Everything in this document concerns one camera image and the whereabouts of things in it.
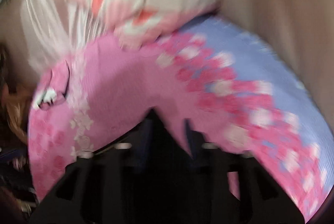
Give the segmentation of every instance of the black object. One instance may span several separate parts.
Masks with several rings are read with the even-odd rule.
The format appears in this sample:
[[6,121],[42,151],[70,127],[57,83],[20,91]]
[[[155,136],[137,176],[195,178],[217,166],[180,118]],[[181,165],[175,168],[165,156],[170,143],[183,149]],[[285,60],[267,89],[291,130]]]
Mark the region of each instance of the black object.
[[[150,111],[107,152],[67,166],[30,224],[304,223],[294,203],[253,157],[206,143],[187,120],[185,132],[193,157]],[[229,191],[228,172],[238,172],[240,201]]]

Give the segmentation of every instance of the pink fabric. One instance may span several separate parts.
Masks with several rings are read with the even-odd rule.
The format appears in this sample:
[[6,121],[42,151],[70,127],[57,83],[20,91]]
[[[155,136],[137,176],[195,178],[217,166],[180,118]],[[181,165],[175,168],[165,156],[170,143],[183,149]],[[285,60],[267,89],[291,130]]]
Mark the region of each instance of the pink fabric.
[[[67,102],[30,112],[29,157],[38,197],[46,195],[77,155],[112,142],[155,107],[186,151],[185,118],[226,151],[252,150],[308,220],[310,211],[318,209],[326,197],[316,148],[303,147],[293,117],[289,123],[284,121],[266,84],[236,80],[230,57],[211,58],[212,50],[205,43],[193,34],[176,33],[139,52],[125,52],[115,37],[107,35],[68,57]],[[65,72],[65,64],[53,71]],[[50,73],[46,73],[36,98],[49,80]],[[277,146],[277,157],[271,156],[264,141]],[[288,172],[282,170],[282,163]],[[229,177],[231,192],[238,196],[236,176]]]

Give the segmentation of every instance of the beige wall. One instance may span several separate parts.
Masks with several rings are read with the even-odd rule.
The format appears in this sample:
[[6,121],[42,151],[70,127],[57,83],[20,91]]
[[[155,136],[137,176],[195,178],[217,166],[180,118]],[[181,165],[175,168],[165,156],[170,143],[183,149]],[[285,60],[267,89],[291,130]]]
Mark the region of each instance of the beige wall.
[[334,129],[334,0],[223,0],[221,11],[274,47]]

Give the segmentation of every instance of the sheer white fabric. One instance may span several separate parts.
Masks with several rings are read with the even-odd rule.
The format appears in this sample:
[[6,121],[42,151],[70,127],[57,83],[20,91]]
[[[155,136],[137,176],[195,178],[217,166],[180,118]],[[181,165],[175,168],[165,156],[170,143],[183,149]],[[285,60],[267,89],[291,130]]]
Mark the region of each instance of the sheer white fabric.
[[88,10],[64,0],[10,0],[0,8],[0,22],[14,73],[31,87],[46,68],[105,31]]

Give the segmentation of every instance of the orange spot on pillow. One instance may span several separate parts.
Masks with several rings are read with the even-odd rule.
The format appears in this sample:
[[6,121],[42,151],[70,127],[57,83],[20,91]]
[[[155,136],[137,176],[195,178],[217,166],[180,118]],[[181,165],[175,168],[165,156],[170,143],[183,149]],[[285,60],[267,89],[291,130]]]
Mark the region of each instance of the orange spot on pillow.
[[103,3],[103,0],[93,0],[92,1],[91,11],[93,12],[94,16],[97,16],[99,14],[102,3]]
[[157,11],[149,11],[149,10],[142,10],[138,17],[136,17],[132,24],[134,26],[140,26],[143,25],[146,21],[148,21],[152,16],[154,16],[157,13]]

